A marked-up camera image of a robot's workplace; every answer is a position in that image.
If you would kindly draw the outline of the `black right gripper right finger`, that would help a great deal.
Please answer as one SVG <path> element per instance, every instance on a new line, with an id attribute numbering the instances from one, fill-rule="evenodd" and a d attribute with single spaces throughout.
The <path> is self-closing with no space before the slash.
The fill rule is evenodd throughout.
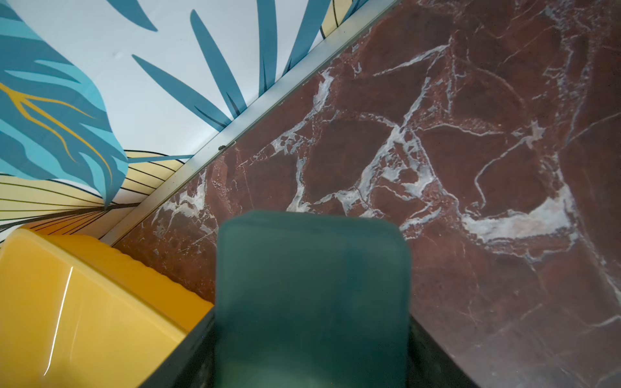
<path id="1" fill-rule="evenodd" d="M 412 315 L 409 317 L 406 381 L 410 388 L 479 387 Z"/>

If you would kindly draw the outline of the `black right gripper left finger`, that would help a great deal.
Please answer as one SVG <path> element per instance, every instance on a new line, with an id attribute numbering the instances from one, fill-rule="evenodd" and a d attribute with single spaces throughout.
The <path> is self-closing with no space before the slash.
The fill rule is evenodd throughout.
<path id="1" fill-rule="evenodd" d="M 140 387 L 213 387 L 215 323 L 210 310 Z"/>

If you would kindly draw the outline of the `green pencil case back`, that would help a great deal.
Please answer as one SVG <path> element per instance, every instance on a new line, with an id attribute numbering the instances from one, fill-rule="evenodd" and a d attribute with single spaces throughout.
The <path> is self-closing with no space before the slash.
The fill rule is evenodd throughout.
<path id="1" fill-rule="evenodd" d="M 218 232 L 217 387 L 403 387 L 411 257 L 380 219 L 253 211 Z"/>

